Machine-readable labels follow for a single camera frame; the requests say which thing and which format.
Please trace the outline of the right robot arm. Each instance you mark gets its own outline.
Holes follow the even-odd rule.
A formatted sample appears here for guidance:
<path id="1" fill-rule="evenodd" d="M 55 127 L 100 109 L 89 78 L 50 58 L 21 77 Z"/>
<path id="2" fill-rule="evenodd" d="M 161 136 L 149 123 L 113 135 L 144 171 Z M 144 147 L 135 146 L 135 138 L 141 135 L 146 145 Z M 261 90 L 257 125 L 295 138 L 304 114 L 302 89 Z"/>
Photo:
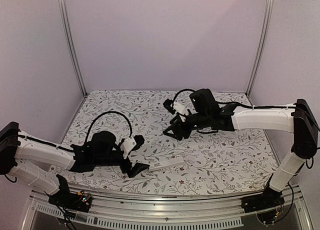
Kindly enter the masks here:
<path id="1" fill-rule="evenodd" d="M 268 180 L 266 191 L 259 196 L 262 208 L 278 200 L 278 193 L 317 153 L 320 127 L 304 99 L 286 105 L 250 106 L 240 102 L 219 102 L 208 88 L 192 90 L 189 95 L 195 113 L 175 99 L 166 99 L 164 108 L 174 115 L 163 134 L 178 141 L 188 139 L 192 131 L 210 128 L 235 132 L 246 129 L 275 130 L 293 134 L 293 145 L 278 169 Z"/>

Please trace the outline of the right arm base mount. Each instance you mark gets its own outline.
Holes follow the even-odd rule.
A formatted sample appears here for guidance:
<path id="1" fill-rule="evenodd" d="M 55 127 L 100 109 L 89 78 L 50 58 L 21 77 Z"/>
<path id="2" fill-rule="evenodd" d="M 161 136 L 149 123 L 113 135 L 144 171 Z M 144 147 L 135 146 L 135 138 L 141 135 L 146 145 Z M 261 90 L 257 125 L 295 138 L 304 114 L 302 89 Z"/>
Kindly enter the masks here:
<path id="1" fill-rule="evenodd" d="M 260 223 L 271 225 L 282 213 L 284 203 L 282 191 L 275 191 L 268 186 L 260 194 L 243 197 L 241 208 L 245 213 L 256 212 Z"/>

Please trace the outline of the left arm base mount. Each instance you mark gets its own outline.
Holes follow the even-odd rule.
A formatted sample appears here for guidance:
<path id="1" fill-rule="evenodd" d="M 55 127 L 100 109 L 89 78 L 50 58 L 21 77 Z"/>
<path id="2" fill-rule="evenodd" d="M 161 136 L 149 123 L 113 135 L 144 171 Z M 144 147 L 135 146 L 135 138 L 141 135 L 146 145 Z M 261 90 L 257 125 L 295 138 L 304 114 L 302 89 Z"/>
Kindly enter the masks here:
<path id="1" fill-rule="evenodd" d="M 57 174 L 56 177 L 59 182 L 58 192 L 53 195 L 48 195 L 48 202 L 67 210 L 88 213 L 92 203 L 91 193 L 85 192 L 84 190 L 72 193 L 70 192 L 67 180 L 59 174 Z"/>

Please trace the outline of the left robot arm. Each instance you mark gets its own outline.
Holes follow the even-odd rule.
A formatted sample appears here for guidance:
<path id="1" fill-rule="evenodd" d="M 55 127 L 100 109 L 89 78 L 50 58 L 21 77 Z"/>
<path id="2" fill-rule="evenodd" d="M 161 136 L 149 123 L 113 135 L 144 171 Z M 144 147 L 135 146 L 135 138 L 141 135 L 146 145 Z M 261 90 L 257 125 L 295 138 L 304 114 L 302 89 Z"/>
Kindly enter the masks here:
<path id="1" fill-rule="evenodd" d="M 116 136 L 109 131 L 95 133 L 83 145 L 63 146 L 36 138 L 20 130 L 17 122 L 8 123 L 0 131 L 0 173 L 24 181 L 41 189 L 63 206 L 74 203 L 64 177 L 51 174 L 35 162 L 60 167 L 72 173 L 92 172 L 96 167 L 118 166 L 123 174 L 133 178 L 150 166 L 132 163 L 129 154 L 145 142 L 142 135 L 123 139 L 116 144 Z"/>

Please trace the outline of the white remote control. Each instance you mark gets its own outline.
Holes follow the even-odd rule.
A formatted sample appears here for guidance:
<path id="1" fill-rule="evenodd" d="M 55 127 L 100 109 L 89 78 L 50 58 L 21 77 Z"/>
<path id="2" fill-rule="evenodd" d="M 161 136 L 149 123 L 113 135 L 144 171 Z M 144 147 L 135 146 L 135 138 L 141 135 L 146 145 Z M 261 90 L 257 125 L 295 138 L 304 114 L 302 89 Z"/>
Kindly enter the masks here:
<path id="1" fill-rule="evenodd" d="M 184 163 L 184 159 L 181 156 L 179 156 L 179 157 L 175 157 L 175 158 L 171 158 L 171 159 L 167 159 L 167 160 L 154 162 L 149 166 L 148 170 L 150 172 L 154 172 L 154 171 L 158 171 L 158 170 L 162 170 L 162 169 L 175 167 L 175 166 L 181 165 L 183 163 Z"/>

